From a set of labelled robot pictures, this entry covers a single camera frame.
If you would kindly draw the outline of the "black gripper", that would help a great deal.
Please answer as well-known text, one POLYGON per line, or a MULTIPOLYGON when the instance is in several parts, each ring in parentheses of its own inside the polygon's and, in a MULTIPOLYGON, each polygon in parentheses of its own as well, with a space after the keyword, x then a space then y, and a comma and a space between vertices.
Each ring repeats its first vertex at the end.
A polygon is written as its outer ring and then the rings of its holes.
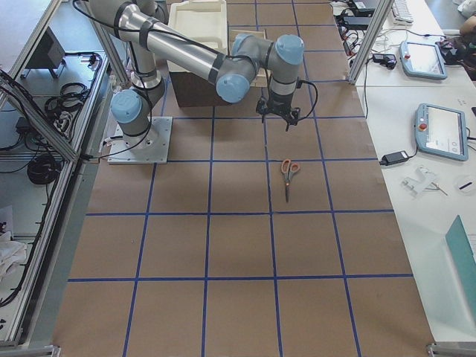
POLYGON ((287 132, 290 126, 297 126, 300 121, 300 108, 292 108, 292 99, 293 94, 271 94, 269 98, 262 96, 256 106, 257 114, 261 115, 261 122, 265 122, 266 115, 276 114, 286 122, 287 132))

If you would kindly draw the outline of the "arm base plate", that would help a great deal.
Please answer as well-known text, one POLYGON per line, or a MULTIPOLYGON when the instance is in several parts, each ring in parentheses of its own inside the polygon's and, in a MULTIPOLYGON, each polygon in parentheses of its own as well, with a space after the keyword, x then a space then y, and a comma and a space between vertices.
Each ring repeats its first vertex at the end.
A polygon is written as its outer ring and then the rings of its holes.
POLYGON ((166 164, 169 152, 172 117, 152 117, 152 127, 147 136, 129 137, 116 125, 115 135, 121 136, 111 145, 110 164, 166 164))

